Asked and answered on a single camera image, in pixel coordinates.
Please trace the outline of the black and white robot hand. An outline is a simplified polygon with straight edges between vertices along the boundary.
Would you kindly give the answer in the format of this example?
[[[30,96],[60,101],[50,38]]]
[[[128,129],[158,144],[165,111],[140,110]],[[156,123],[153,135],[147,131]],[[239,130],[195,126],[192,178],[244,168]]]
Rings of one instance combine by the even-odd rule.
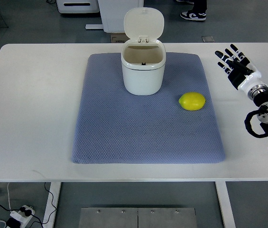
[[[230,48],[224,52],[216,50],[215,55],[220,59],[218,66],[227,74],[235,89],[243,91],[249,97],[253,97],[259,88],[268,90],[267,85],[261,81],[260,71],[234,44],[230,44]]]

